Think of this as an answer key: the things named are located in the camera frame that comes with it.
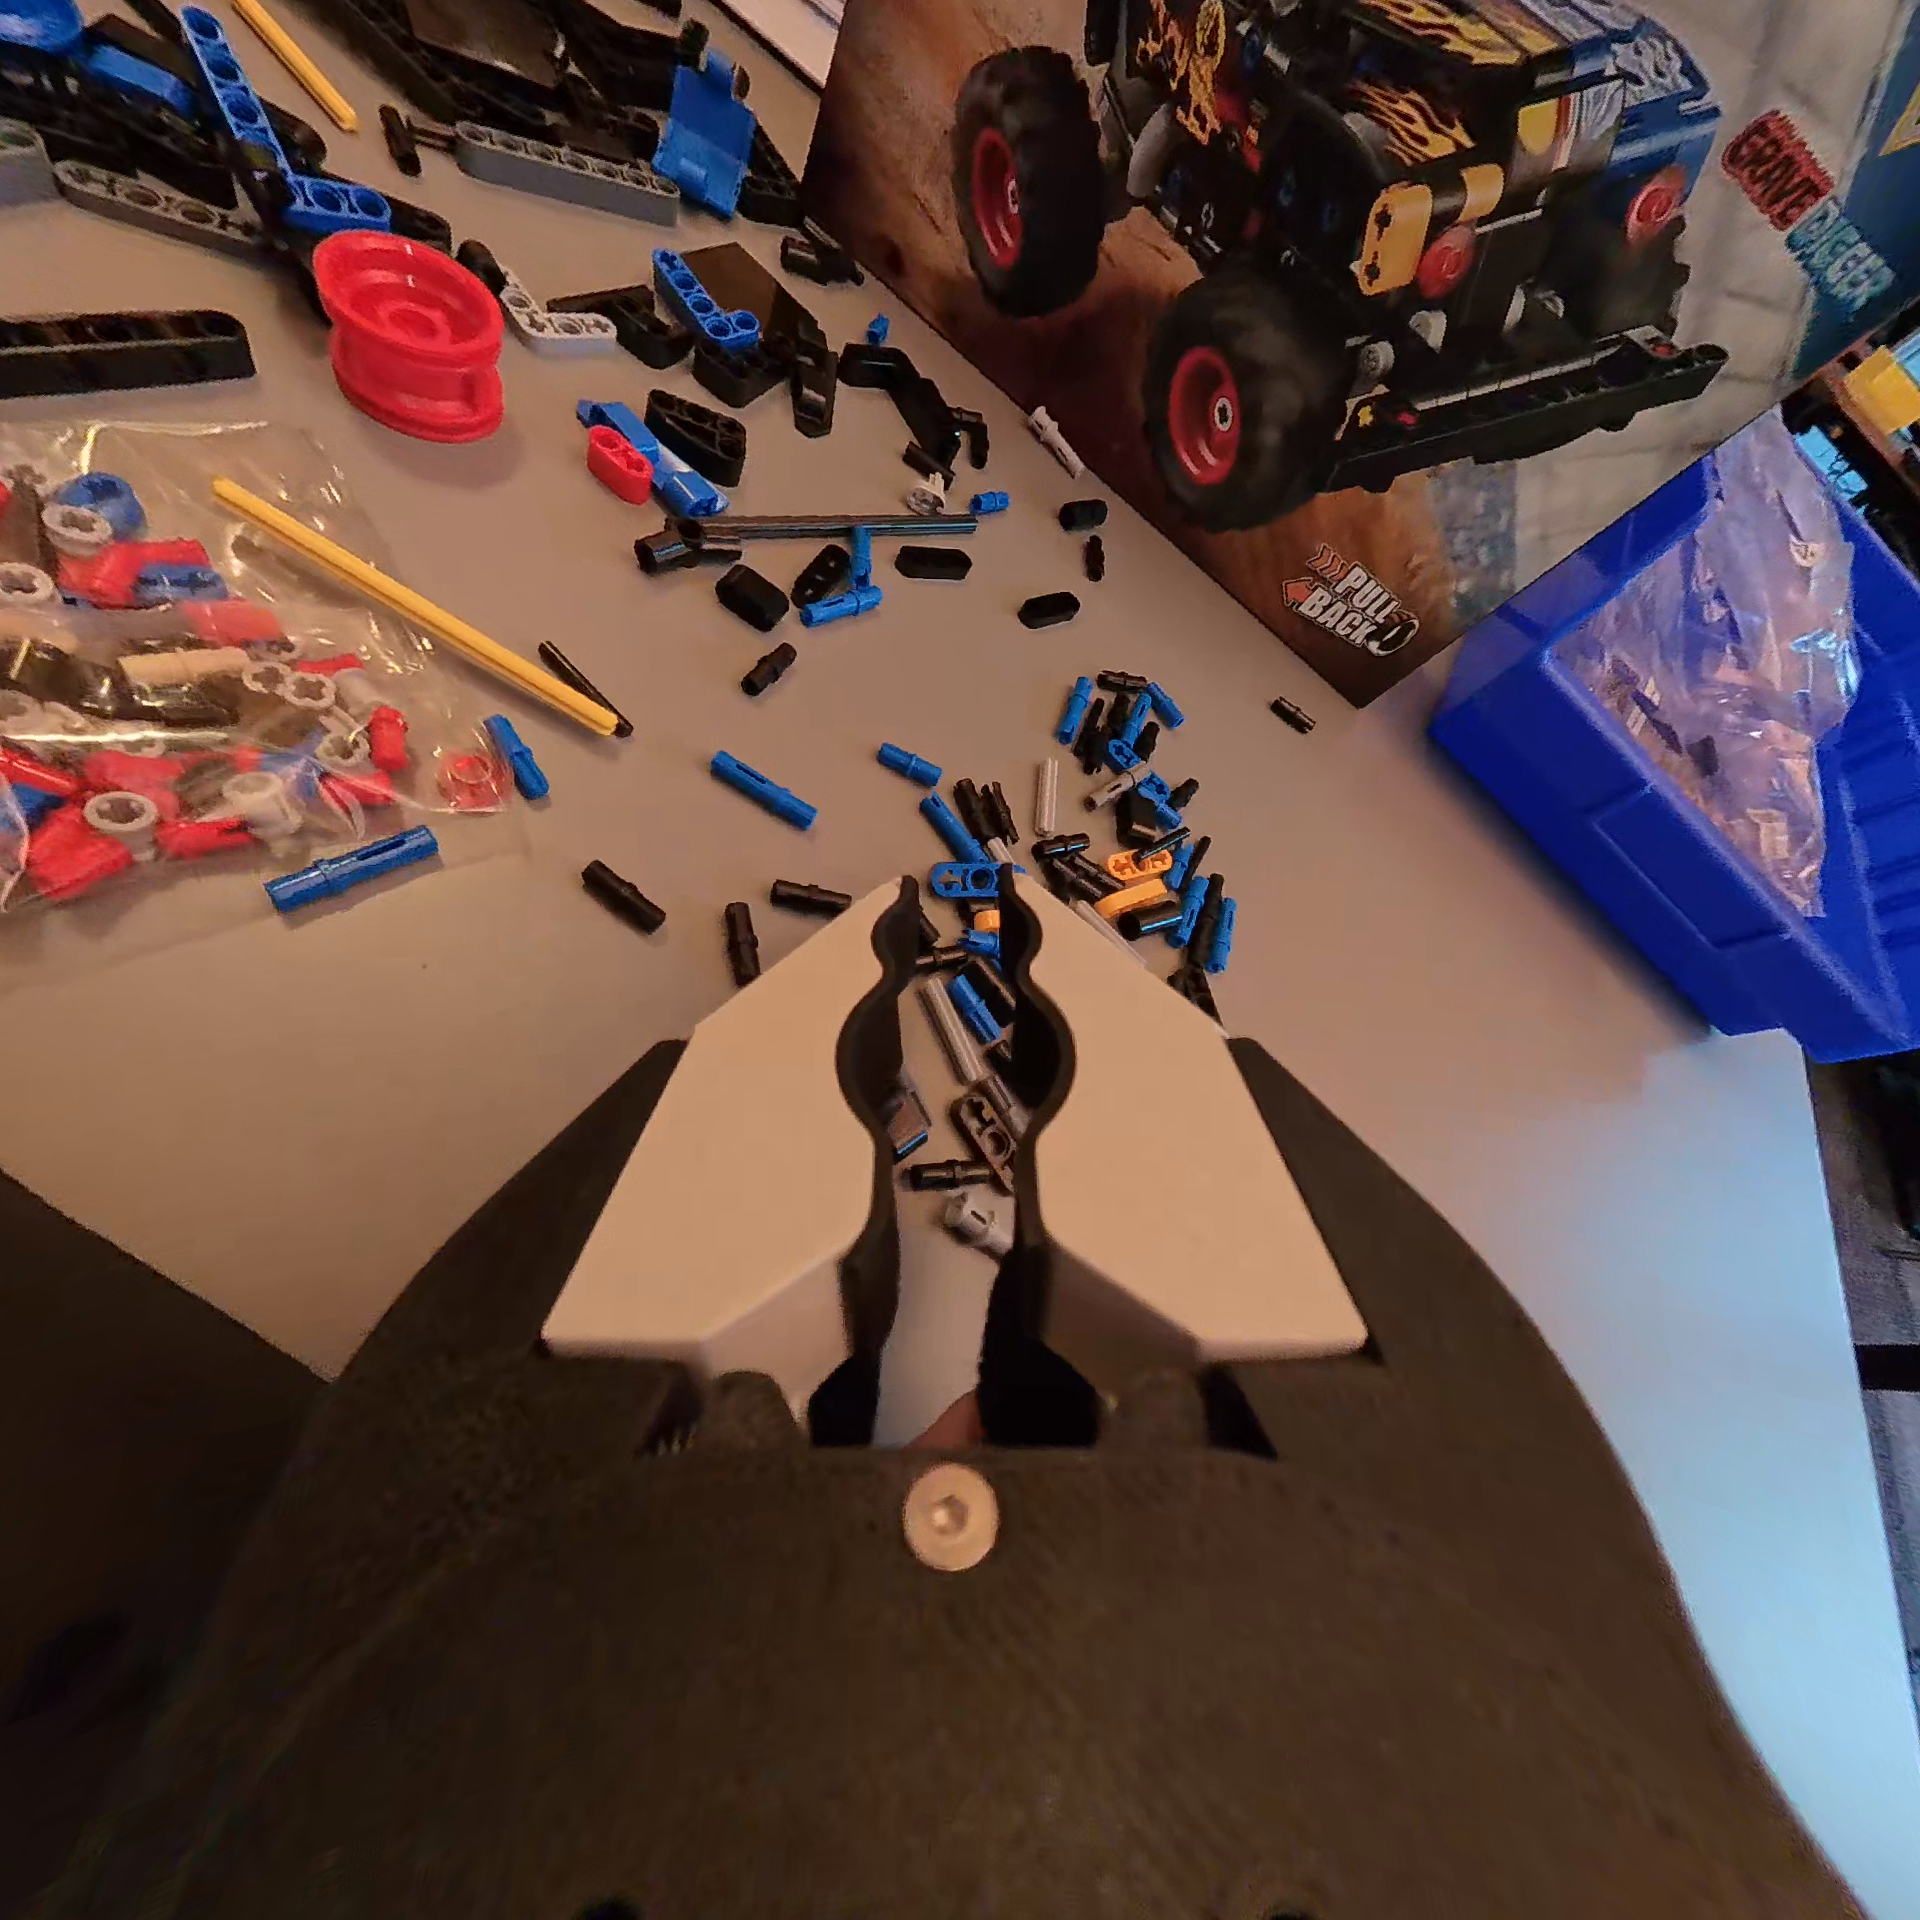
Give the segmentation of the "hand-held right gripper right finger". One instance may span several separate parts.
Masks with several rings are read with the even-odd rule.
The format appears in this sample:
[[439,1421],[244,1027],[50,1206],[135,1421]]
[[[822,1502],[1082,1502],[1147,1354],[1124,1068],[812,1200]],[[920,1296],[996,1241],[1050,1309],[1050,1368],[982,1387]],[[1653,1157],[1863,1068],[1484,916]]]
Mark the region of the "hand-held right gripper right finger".
[[1216,1018],[999,871],[1026,1114],[981,1344],[994,1446],[1089,1446],[1150,1376],[1360,1354],[1368,1329]]

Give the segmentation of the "clear plastic bag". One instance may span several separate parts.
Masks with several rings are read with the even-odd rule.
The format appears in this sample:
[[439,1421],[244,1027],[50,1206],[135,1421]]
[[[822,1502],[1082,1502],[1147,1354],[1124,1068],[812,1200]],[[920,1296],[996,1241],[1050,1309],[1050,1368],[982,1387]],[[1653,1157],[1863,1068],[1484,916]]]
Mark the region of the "clear plastic bag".
[[1697,526],[1554,660],[1791,907],[1824,917],[1819,746],[1863,684],[1853,542],[1779,413],[1703,472]]

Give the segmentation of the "pile of black toy beams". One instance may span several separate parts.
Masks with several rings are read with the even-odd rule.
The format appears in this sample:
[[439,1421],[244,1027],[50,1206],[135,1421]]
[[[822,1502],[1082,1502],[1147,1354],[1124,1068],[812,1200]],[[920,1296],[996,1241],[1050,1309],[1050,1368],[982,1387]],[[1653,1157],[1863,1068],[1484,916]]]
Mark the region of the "pile of black toy beams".
[[[248,215],[272,245],[262,264],[303,270],[324,240],[275,232],[255,214],[182,47],[182,6],[202,6],[221,22],[298,169],[373,185],[393,207],[393,236],[454,252],[446,215],[378,190],[365,160],[330,156],[326,147],[353,136],[324,119],[228,3],[4,3],[4,119],[29,126],[55,160],[165,182]],[[676,69],[700,62],[707,47],[725,54],[679,3],[654,3],[654,27],[623,22],[598,3],[268,9],[310,57],[353,57],[385,86],[378,140],[409,181],[418,178],[423,155],[450,156],[458,120],[654,164]],[[826,242],[803,215],[799,178],[760,128],[734,215]]]

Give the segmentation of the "blue plastic bin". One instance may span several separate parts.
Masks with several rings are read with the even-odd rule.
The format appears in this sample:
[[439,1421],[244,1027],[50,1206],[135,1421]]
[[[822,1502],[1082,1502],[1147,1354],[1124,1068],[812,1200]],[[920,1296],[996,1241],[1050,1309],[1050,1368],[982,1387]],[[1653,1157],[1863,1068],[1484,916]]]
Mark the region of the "blue plastic bin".
[[1819,746],[1824,917],[1800,916],[1559,660],[1587,619],[1694,533],[1683,472],[1459,640],[1432,737],[1726,1034],[1815,1061],[1916,1048],[1916,577],[1829,497],[1853,546],[1863,685]]

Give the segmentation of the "black toy set box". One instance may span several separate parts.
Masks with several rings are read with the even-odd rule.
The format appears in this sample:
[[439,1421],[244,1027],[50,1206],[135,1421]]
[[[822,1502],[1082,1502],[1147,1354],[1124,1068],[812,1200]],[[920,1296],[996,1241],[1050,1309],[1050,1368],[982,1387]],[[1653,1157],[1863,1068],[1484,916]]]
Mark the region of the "black toy set box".
[[803,201],[1364,706],[1916,298],[1916,3],[843,3]]

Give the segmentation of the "black dimpled pad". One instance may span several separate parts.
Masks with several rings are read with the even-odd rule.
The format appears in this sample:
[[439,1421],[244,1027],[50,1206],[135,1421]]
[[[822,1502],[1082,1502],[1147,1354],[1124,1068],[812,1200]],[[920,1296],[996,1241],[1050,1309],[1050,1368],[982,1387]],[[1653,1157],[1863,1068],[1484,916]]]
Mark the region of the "black dimpled pad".
[[4,1180],[4,1917],[142,1750],[322,1391]]

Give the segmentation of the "blue curved slope piece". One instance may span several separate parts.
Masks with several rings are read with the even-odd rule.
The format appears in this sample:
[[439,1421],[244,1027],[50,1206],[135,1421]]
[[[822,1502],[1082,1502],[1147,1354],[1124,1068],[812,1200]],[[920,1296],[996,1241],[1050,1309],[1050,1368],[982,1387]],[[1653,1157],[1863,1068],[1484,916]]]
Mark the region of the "blue curved slope piece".
[[643,425],[642,415],[632,413],[623,401],[593,401],[583,400],[576,406],[576,418],[583,427],[610,425],[623,438],[632,438],[643,454],[658,465],[658,488],[654,502],[660,502],[671,517],[710,519],[725,517],[731,499],[701,475],[696,475],[682,458],[667,450]]

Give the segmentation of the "clear bag of mixed parts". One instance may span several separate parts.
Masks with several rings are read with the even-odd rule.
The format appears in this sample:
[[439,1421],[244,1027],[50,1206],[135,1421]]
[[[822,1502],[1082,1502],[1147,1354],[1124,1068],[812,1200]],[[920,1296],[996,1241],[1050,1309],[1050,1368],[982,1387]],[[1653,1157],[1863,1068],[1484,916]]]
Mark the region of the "clear bag of mixed parts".
[[279,902],[546,797],[498,694],[217,484],[384,557],[307,427],[4,425],[4,917],[113,923],[201,880]]

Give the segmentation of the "light grey cross-hole L-beam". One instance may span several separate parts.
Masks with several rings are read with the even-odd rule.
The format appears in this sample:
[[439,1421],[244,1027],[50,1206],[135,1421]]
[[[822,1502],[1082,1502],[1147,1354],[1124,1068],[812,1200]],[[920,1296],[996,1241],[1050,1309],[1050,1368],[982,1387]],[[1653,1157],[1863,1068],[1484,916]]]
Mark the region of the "light grey cross-hole L-beam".
[[533,298],[512,275],[501,270],[498,304],[506,333],[543,357],[617,353],[617,326],[598,310],[555,310]]

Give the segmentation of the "small blue L-beam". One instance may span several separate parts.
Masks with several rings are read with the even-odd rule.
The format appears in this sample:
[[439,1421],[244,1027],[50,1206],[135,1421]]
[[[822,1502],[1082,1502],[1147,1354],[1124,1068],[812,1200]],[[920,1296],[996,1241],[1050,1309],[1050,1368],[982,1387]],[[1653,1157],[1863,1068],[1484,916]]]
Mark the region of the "small blue L-beam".
[[707,281],[685,262],[685,256],[673,249],[658,249],[650,256],[650,264],[658,310],[682,325],[696,347],[716,349],[723,357],[742,357],[757,349],[760,325],[756,310],[738,310],[713,298]]

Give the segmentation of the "black flat square tile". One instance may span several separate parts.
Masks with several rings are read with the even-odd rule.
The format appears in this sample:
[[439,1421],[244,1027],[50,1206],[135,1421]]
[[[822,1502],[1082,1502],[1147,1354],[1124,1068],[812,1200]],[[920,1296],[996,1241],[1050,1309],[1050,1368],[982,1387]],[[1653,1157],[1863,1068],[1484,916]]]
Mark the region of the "black flat square tile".
[[829,337],[812,310],[746,245],[720,242],[694,249],[682,257],[710,298],[729,310],[749,310],[757,319],[765,349],[826,347]]

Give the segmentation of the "long black beam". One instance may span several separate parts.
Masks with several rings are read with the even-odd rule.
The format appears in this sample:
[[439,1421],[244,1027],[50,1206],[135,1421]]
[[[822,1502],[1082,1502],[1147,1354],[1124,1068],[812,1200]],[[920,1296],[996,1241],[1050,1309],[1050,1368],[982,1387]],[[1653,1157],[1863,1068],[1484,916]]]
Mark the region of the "long black beam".
[[252,377],[248,330],[226,310],[4,316],[4,401],[195,388]]

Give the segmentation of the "grey seven-hole beam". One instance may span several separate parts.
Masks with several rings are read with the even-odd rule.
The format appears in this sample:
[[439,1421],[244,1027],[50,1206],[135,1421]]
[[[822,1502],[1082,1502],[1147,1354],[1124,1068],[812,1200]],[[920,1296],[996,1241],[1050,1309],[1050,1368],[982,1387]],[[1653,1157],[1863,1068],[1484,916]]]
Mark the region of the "grey seven-hole beam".
[[654,228],[676,228],[682,192],[643,160],[610,160],[553,140],[450,126],[454,164],[478,182],[536,201],[587,207]]

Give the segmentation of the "dark grey long beam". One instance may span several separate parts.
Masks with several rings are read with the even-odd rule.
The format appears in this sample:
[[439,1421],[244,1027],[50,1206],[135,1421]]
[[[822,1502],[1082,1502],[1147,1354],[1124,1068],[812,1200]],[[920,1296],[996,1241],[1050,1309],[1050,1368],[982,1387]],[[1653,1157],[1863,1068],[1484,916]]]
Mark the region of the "dark grey long beam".
[[268,236],[248,215],[165,182],[144,182],[82,160],[55,160],[29,126],[4,119],[4,207],[50,201],[202,252],[272,257]]

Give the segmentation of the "blue fender bracket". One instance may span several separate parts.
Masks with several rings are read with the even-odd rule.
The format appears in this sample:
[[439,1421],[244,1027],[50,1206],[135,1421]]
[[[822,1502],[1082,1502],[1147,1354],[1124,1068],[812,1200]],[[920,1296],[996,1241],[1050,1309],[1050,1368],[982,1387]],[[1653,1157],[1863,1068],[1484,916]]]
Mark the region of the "blue fender bracket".
[[673,77],[671,116],[660,128],[654,172],[716,220],[731,220],[756,155],[757,119],[746,99],[746,77],[716,47]]

